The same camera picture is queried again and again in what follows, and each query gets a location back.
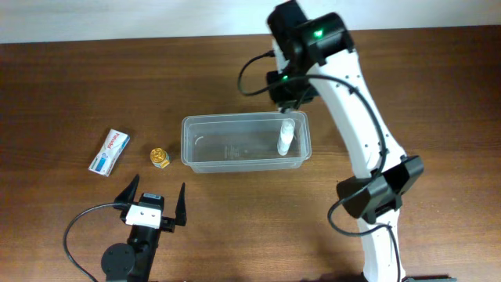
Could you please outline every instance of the white wall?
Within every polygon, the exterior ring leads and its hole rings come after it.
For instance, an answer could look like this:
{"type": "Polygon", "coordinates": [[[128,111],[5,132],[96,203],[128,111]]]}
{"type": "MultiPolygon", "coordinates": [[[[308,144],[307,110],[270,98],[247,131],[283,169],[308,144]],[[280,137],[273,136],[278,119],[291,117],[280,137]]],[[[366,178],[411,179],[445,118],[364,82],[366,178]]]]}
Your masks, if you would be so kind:
{"type": "MultiPolygon", "coordinates": [[[[0,0],[0,42],[268,33],[280,0],[0,0]]],[[[349,29],[501,24],[501,0],[299,0],[349,29]]]]}

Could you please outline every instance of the green light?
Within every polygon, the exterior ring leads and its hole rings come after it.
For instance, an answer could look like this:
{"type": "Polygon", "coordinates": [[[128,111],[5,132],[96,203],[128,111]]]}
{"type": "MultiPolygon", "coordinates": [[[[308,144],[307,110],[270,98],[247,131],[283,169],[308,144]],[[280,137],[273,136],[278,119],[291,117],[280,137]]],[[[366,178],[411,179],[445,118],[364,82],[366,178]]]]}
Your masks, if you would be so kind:
{"type": "Polygon", "coordinates": [[[313,32],[313,36],[315,36],[316,38],[321,38],[323,36],[323,30],[317,30],[313,32]]]}

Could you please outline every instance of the toothpaste box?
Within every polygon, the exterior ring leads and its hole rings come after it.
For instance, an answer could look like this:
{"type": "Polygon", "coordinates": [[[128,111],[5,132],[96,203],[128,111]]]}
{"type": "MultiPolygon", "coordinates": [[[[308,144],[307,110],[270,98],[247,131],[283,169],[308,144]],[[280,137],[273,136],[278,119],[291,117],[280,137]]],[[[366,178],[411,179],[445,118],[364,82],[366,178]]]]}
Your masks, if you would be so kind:
{"type": "Polygon", "coordinates": [[[100,175],[110,176],[115,161],[129,140],[130,137],[127,134],[111,129],[101,150],[97,153],[88,170],[100,175]]]}

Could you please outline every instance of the gold bottle cap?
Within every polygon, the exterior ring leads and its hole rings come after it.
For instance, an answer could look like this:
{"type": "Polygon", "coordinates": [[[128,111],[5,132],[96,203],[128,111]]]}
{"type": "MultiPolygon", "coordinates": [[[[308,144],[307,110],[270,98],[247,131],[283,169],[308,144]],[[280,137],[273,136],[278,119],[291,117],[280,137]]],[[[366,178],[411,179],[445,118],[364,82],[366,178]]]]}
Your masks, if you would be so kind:
{"type": "Polygon", "coordinates": [[[154,163],[161,163],[167,157],[167,153],[161,148],[156,148],[151,151],[150,159],[154,163]]]}

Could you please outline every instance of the plastic container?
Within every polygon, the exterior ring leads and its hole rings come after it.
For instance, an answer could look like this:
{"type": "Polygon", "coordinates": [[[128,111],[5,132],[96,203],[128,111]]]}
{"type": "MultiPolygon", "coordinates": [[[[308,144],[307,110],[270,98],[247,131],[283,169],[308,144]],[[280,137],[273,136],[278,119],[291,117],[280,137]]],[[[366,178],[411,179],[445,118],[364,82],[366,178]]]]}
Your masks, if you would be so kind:
{"type": "Polygon", "coordinates": [[[182,121],[182,163],[196,173],[299,168],[311,155],[308,117],[303,112],[216,114],[182,121]],[[281,156],[276,144],[287,118],[295,122],[294,137],[281,156]]]}

